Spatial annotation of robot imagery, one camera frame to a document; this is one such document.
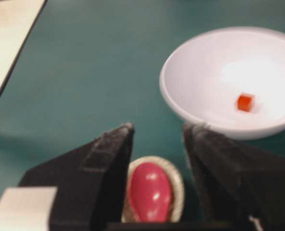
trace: red spoon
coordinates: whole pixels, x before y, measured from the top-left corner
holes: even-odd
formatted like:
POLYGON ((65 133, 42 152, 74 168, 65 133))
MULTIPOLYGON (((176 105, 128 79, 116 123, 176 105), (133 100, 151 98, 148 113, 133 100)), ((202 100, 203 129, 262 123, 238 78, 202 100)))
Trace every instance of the red spoon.
POLYGON ((165 171, 151 162, 137 166, 128 186, 128 199, 137 221, 166 222, 171 186, 165 171))

